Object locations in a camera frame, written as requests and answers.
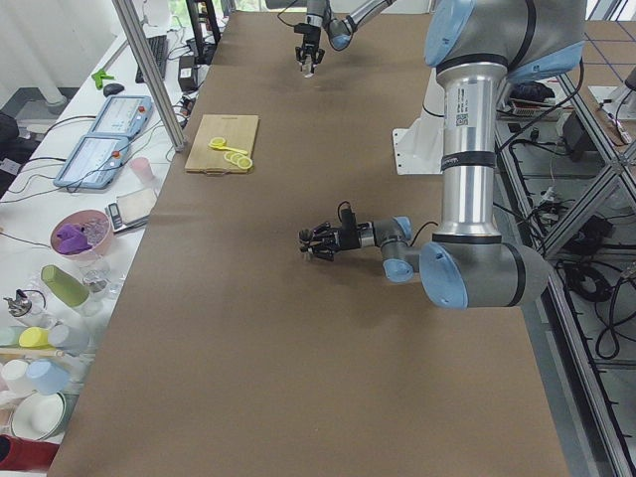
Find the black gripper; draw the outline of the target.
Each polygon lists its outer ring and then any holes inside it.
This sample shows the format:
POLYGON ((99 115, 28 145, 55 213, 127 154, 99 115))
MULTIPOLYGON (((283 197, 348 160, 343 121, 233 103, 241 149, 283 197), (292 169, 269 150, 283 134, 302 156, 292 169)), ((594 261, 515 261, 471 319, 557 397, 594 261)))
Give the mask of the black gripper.
POLYGON ((301 252, 314 258, 333 261, 339 250, 372 246, 373 223, 342 223, 334 228, 330 222, 324 222, 312 229, 301 230, 298 236, 303 241, 300 245, 301 252))
POLYGON ((295 48, 295 56, 299 66, 303 68, 306 64, 307 55, 310 55, 311 69, 315 70, 322 63, 325 51, 320 48, 321 28, 311 26, 311 34, 302 35, 302 43, 300 47, 295 48))

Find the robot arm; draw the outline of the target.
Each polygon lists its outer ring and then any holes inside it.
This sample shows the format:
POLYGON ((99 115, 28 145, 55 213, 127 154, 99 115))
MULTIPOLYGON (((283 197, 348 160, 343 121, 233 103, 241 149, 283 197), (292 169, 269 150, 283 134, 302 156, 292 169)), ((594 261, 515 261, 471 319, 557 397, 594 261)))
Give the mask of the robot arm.
POLYGON ((329 260, 339 251, 376 246, 387 279, 418 276, 440 307, 536 300, 547 287, 549 265, 533 249, 503 242, 493 222, 497 96, 503 82, 546 79, 578 67, 585 11, 582 1, 440 2, 424 50, 444 92, 438 229, 415 248, 408 219, 361 224, 342 205, 338 226, 300 233, 301 250, 329 260))
POLYGON ((349 47, 357 31, 373 18, 394 4, 394 1, 366 1, 352 13, 339 19, 330 1, 308 1, 304 19, 293 26, 293 31, 302 36, 302 43, 295 48, 296 61, 307 77, 315 73, 322 63, 325 50, 320 46, 321 34, 325 33, 330 47, 340 52, 349 47))

